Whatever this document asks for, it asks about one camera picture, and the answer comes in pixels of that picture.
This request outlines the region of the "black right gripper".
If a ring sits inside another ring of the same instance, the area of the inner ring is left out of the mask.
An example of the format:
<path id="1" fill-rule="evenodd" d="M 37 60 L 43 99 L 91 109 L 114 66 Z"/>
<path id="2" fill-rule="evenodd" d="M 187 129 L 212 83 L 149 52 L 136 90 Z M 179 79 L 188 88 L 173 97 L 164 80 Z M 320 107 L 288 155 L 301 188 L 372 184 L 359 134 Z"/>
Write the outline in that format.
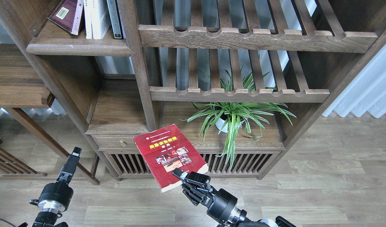
<path id="1" fill-rule="evenodd" d="M 245 210 L 237 208 L 237 198 L 224 189 L 216 190 L 209 184 L 210 177 L 175 168 L 172 174 L 182 181 L 183 193 L 195 205 L 207 207 L 207 215 L 219 226 L 238 226 L 247 222 Z"/>

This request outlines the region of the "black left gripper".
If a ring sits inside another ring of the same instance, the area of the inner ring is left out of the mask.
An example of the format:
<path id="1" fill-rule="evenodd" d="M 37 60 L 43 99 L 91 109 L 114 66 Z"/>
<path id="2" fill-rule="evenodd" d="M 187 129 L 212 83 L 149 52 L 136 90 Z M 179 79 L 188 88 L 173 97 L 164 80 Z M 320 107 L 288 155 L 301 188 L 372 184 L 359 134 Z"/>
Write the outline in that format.
<path id="1" fill-rule="evenodd" d="M 55 183 L 46 184 L 40 197 L 30 200 L 31 205 L 39 207 L 43 212 L 60 214 L 69 207 L 73 196 L 73 189 L 69 183 L 76 171 L 80 160 L 82 148 L 74 147 L 72 154 L 68 156 L 66 164 L 63 165 Z"/>

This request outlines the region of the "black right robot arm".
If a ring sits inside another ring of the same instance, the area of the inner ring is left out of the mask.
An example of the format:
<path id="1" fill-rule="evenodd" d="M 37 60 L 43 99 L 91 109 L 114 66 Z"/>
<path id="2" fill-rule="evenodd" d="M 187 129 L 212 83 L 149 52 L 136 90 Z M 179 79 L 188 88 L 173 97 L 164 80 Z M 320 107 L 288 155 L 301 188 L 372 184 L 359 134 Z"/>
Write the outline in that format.
<path id="1" fill-rule="evenodd" d="M 260 219 L 251 221 L 246 210 L 237 208 L 237 198 L 224 189 L 216 190 L 210 185 L 211 178 L 197 172 L 184 172 L 176 168 L 172 174 L 182 181 L 183 193 L 195 205 L 207 207 L 207 215 L 219 227 L 294 227 L 294 224 L 281 216 L 275 220 Z"/>

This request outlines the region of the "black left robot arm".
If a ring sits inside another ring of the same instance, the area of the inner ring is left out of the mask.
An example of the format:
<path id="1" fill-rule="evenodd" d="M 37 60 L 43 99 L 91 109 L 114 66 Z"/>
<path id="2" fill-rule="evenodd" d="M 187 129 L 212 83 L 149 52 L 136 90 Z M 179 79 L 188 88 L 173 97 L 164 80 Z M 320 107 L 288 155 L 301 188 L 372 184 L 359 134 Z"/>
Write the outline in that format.
<path id="1" fill-rule="evenodd" d="M 38 213 L 33 227 L 68 226 L 66 222 L 55 223 L 58 218 L 62 217 L 62 213 L 67 210 L 73 196 L 74 191 L 69 187 L 69 183 L 76 171 L 81 151 L 81 148 L 74 147 L 72 154 L 68 156 L 66 164 L 63 165 L 56 182 L 46 184 L 39 199 L 29 201 L 30 204 L 42 210 Z"/>

